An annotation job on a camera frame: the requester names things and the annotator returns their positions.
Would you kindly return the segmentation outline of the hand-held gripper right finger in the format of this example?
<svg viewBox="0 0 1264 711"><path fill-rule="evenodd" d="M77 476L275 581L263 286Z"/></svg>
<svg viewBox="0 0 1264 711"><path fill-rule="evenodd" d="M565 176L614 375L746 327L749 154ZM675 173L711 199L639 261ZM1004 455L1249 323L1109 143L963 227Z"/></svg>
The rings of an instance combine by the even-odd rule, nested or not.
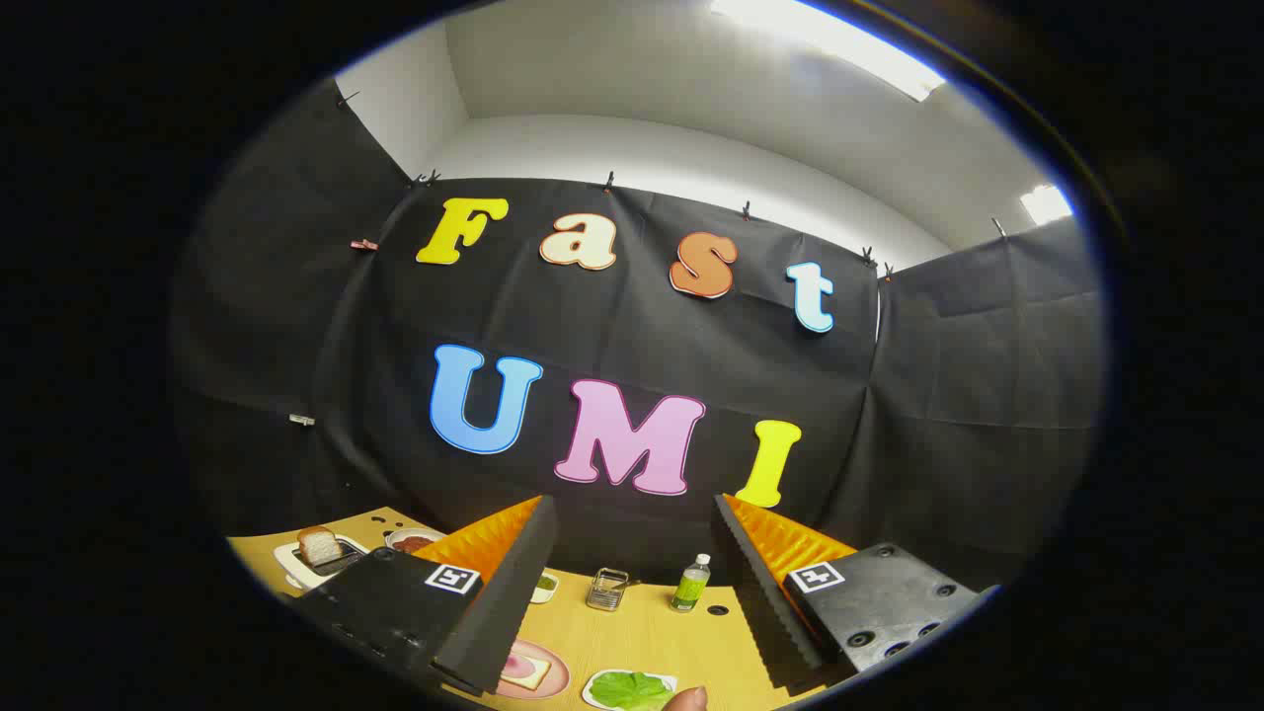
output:
<svg viewBox="0 0 1264 711"><path fill-rule="evenodd" d="M971 590L897 544L854 549L727 493L712 528L771 683L791 695L885 671L999 591Z"/></svg>

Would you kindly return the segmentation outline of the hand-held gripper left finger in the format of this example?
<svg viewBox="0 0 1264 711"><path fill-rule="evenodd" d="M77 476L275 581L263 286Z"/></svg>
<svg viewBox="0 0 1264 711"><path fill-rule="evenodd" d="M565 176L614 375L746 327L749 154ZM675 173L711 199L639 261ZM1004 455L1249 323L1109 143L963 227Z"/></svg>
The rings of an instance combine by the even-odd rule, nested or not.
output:
<svg viewBox="0 0 1264 711"><path fill-rule="evenodd" d="M407 553L374 549L289 605L332 641L418 689L501 684L559 522L541 495Z"/></svg>

